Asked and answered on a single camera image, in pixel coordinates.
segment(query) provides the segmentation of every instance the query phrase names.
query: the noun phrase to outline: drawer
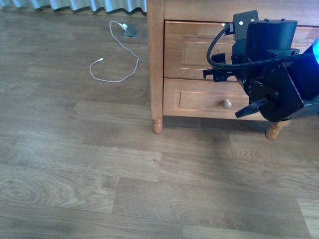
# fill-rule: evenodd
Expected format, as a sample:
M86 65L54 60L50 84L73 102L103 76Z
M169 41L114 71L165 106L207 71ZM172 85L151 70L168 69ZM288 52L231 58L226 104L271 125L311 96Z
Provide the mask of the drawer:
M319 26L318 0L165 0L164 7L169 20L231 22L234 14L256 9L259 19L286 18Z
M226 100L232 104L227 109ZM163 114L167 116L236 119L235 112L248 104L237 81L164 79ZM240 119L265 120L260 113Z
M165 22L164 77L203 79L202 70L211 68L206 60L207 49L223 29L220 23ZM218 41L213 54L225 52L231 63L233 36Z

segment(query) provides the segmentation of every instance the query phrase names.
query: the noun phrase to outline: cable connector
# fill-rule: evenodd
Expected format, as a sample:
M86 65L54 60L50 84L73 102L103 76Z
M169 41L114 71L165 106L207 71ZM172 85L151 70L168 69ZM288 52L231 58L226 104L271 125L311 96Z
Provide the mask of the cable connector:
M233 22L230 22L230 23L227 23L227 24L224 24L224 23L222 24L222 26L226 26L226 25L229 25L230 28L229 28L229 30L227 30L227 31L225 32L225 35L235 34L234 23L233 23Z
M120 26L124 31L126 31L126 29L128 28L128 26L125 23L120 24Z

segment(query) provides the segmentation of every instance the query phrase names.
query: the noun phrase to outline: black cable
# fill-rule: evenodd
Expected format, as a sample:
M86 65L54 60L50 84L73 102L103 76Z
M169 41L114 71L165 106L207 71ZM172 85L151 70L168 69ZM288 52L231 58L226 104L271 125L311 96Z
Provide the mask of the black cable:
M242 108L241 110L237 111L235 113L236 118L241 118L244 116L248 116L254 113L257 113L259 111L259 107L263 106L265 104L268 104L269 100L267 98L263 98L261 100L258 100L254 103L251 103L250 105L246 106L245 108Z
M210 44L208 50L207 50L207 55L206 59L208 63L216 68L224 68L224 69L241 69L241 68L247 68L247 67L255 67L255 66L264 66L266 64L271 64L271 63L281 63L281 62L289 62L289 61L301 61L308 59L309 57L312 57L312 54L300 54L300 55L291 55L291 56L284 56L284 57L274 57L272 59L267 59L267 60L261 60L261 61L254 61L254 62L248 62L248 63L241 63L241 64L222 64L222 63L217 63L214 62L210 55L211 52L217 43L217 41L221 38L224 33L230 31L230 25L227 24L224 29L221 30L221 32L215 37L215 39L212 41Z

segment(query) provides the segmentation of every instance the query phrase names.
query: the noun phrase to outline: wooden floor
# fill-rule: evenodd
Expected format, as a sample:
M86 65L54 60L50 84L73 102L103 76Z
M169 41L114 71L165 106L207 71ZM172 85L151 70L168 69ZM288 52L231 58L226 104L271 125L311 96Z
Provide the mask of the wooden floor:
M110 36L133 23L136 39ZM121 32L115 24L114 33ZM319 119L164 117L151 128L147 19L0 12L0 238L319 239Z

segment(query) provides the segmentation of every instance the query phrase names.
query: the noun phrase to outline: blue light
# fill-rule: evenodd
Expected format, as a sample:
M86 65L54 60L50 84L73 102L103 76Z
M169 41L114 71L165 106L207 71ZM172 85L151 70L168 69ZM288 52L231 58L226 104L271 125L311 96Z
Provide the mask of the blue light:
M315 58L319 64L319 37L314 41L313 51L314 51Z

